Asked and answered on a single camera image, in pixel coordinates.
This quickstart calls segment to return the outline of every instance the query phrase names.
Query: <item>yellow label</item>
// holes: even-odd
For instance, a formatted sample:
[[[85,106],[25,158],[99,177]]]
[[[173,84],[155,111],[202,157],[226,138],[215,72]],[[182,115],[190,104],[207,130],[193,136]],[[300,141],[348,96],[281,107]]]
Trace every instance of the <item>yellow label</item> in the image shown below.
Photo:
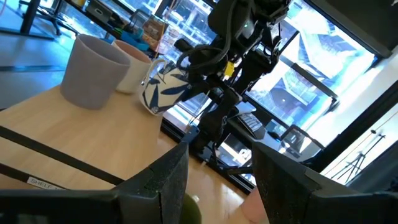
[[[228,62],[224,74],[228,77],[231,77],[232,73],[234,73],[234,69],[234,64],[232,62]]]

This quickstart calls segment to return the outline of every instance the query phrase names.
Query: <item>white sticker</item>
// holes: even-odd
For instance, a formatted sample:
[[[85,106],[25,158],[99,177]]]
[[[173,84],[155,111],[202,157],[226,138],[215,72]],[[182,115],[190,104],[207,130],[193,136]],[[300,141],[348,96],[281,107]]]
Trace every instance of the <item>white sticker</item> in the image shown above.
[[[54,186],[54,185],[52,185],[50,183],[47,183],[46,181],[43,181],[43,180],[38,180],[38,179],[36,179],[34,177],[29,177],[27,179],[27,183],[31,184],[33,186],[36,186],[36,187],[40,187],[41,189],[63,190],[60,187]]]

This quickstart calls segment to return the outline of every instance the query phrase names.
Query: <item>mug handle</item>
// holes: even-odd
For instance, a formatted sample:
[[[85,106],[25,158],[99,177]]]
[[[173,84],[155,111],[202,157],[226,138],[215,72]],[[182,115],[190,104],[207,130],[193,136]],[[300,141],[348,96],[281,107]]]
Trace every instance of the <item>mug handle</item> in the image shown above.
[[[152,65],[150,65],[150,67],[149,67],[149,69],[148,69],[148,72],[147,72],[147,75],[146,75],[145,78],[144,78],[144,84],[145,84],[145,85],[146,85],[146,83],[148,82],[149,77],[150,77],[150,74],[152,73],[152,71],[153,71],[153,69],[155,68],[155,66],[158,65],[159,63],[162,63],[162,62],[164,63],[163,68],[165,68],[166,65],[167,65],[167,62],[166,62],[166,60],[164,60],[164,59],[157,59],[157,60],[155,60],[155,61],[152,62]]]

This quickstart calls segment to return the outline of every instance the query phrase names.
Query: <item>black strap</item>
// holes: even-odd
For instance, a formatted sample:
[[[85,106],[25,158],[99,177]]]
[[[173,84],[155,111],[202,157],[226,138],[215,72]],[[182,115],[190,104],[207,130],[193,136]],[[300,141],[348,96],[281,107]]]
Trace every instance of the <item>black strap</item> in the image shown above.
[[[68,154],[60,152],[56,149],[53,149],[45,144],[42,144],[38,141],[30,139],[26,136],[23,136],[15,131],[7,129],[3,126],[0,126],[0,137],[8,139],[12,142],[15,142],[21,146],[25,146],[35,152],[41,153],[45,156],[51,157],[57,161],[60,161],[68,166],[74,167],[78,170],[81,170],[87,174],[90,174],[94,177],[97,177],[101,180],[107,181],[111,184],[118,185],[122,183],[124,180],[116,177],[108,172],[105,172],[101,169],[98,169],[92,165],[89,165],[83,161],[80,161]]]
[[[47,180],[43,180],[41,178],[35,177],[33,175],[30,175],[30,174],[25,173],[23,171],[17,170],[17,169],[12,168],[12,167],[9,167],[9,166],[4,165],[2,163],[0,163],[0,173],[4,174],[4,175],[6,175],[6,176],[8,176],[10,178],[25,182],[27,184],[30,184],[30,185],[33,185],[33,186],[36,186],[36,187],[40,187],[42,189],[51,189],[50,185],[52,185],[54,187],[66,190],[65,187],[60,187],[57,184],[53,184],[53,183],[51,183],[51,182],[49,182]]]

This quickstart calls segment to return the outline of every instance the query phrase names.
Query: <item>tripod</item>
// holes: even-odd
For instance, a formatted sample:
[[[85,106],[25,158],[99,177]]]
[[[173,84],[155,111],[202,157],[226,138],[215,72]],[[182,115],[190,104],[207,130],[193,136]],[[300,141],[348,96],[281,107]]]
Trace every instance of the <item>tripod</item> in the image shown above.
[[[366,155],[367,155],[377,144],[379,144],[379,142],[380,142],[382,139],[384,139],[386,136],[385,136],[385,135],[382,135],[382,134],[379,134],[378,137],[379,137],[379,139],[373,144],[373,146],[372,146],[367,152],[363,153],[363,151],[361,151],[361,152],[359,153],[359,155],[358,155],[353,161],[349,162],[349,163],[347,164],[347,166],[345,166],[344,168],[342,168],[339,172],[337,172],[337,173],[336,173],[335,175],[333,175],[333,177],[331,177],[331,178],[332,178],[332,179],[335,178],[338,174],[340,174],[341,172],[343,172],[343,171],[345,170],[345,171],[337,178],[337,179],[339,180],[339,179],[342,178],[346,173],[348,173],[349,171],[351,171],[351,172],[349,173],[349,176],[347,177],[347,180],[346,180],[346,183],[347,183],[347,182],[349,181],[349,178],[353,175],[354,171],[355,171],[355,175],[358,174],[358,172],[361,170],[361,166],[362,166],[363,161],[364,161],[365,158],[366,158]]]

